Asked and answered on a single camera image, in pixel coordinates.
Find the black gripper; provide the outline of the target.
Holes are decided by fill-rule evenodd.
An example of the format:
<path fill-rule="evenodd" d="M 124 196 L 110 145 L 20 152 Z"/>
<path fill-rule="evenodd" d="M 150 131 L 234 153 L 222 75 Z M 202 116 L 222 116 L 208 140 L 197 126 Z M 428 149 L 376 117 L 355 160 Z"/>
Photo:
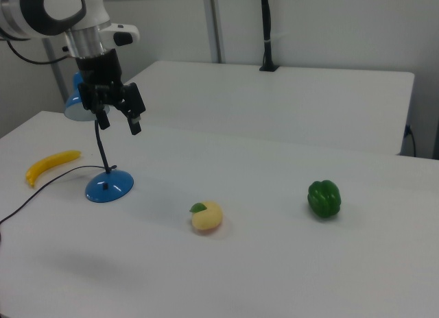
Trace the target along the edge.
<path fill-rule="evenodd" d="M 82 82 L 78 85 L 82 105 L 92 112 L 102 130 L 110 127 L 106 105 L 115 106 L 127 118 L 133 136 L 141 132 L 141 114 L 146 111 L 135 83 L 123 85 L 117 51 L 111 49 L 101 55 L 76 58 Z"/>

